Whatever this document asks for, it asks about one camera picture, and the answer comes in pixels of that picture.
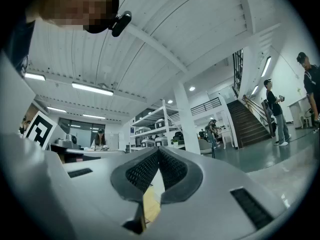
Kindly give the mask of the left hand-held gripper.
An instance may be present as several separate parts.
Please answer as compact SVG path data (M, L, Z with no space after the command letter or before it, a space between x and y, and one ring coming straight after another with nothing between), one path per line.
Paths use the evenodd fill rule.
M0 52L0 133L19 136L20 124L36 94L17 73L8 57ZM24 135L43 150L49 143L66 136L65 132L49 117L38 111Z

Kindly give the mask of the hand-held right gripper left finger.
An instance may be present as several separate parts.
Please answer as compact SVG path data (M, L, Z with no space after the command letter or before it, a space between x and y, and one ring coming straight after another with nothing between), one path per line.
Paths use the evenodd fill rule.
M158 150L63 164L46 152L49 190L47 228L55 240L158 240L157 221L145 225L143 188L158 169Z

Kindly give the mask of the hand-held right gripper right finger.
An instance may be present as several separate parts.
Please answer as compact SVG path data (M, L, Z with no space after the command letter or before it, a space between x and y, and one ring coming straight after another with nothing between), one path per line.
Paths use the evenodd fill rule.
M185 201L163 204L148 240L262 240L287 210L270 190L231 164L183 151L160 151L199 166L202 182Z

